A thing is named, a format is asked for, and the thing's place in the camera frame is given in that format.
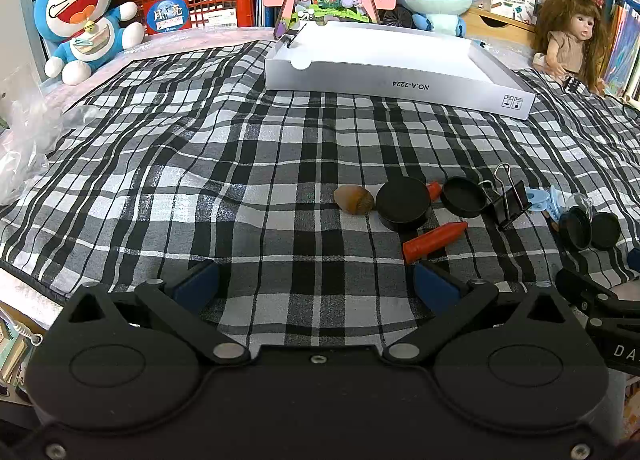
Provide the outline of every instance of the black cap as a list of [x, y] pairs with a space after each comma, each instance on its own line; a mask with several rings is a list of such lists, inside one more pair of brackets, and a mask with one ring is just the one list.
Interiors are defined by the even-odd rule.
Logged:
[[596, 213], [591, 220], [591, 245], [601, 251], [613, 249], [620, 240], [620, 221], [613, 213]]
[[380, 188], [376, 209], [380, 221], [392, 231], [415, 231], [427, 221], [431, 198], [421, 180], [397, 177]]
[[591, 222], [578, 206], [562, 213], [558, 221], [560, 239], [565, 247], [581, 251], [591, 242]]
[[447, 179], [440, 200], [444, 207], [462, 218], [475, 218], [487, 203], [482, 188], [466, 177]]

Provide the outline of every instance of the yellow bell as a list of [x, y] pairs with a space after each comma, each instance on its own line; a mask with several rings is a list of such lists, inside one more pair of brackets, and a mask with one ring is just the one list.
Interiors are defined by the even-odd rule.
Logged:
[[84, 32], [88, 34], [94, 34], [98, 30], [98, 26], [94, 21], [89, 20], [84, 24]]

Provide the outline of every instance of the checkered tablecloth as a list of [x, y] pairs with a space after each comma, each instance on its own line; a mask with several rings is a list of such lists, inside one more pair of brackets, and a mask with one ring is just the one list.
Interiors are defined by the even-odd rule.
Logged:
[[[0, 211], [0, 259], [64, 300], [85, 281], [114, 291], [198, 260], [220, 264], [204, 313], [259, 344], [386, 345], [429, 316], [401, 241], [375, 212], [333, 203], [345, 183], [374, 195], [391, 177], [491, 178], [506, 161], [530, 187], [590, 195], [621, 220], [610, 252], [565, 253], [540, 213], [504, 233], [487, 217], [431, 258], [503, 290], [552, 281], [564, 264], [611, 286], [639, 246], [640, 121], [611, 99], [563, 94], [534, 71], [527, 121], [436, 104], [268, 92], [271, 42], [131, 63], [83, 102], [107, 110], [69, 133], [52, 164]], [[458, 220], [440, 203], [427, 228]]]

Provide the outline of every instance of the doll's hair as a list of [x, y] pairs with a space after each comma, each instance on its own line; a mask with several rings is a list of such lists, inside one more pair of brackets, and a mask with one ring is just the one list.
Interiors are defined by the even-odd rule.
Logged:
[[536, 22], [534, 50], [546, 54], [549, 46], [548, 34], [552, 31], [566, 32], [575, 15], [593, 17], [593, 35], [585, 42], [582, 68], [578, 77], [594, 90], [598, 82], [598, 63], [604, 55], [606, 28], [602, 13], [594, 0], [545, 0]]

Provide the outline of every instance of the black wheel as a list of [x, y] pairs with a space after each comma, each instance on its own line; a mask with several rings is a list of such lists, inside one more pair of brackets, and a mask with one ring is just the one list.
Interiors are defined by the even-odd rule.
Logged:
[[380, 11], [380, 20], [383, 25], [393, 27], [406, 27], [411, 29], [414, 26], [414, 19], [411, 11], [402, 6], [396, 6], [394, 9]]

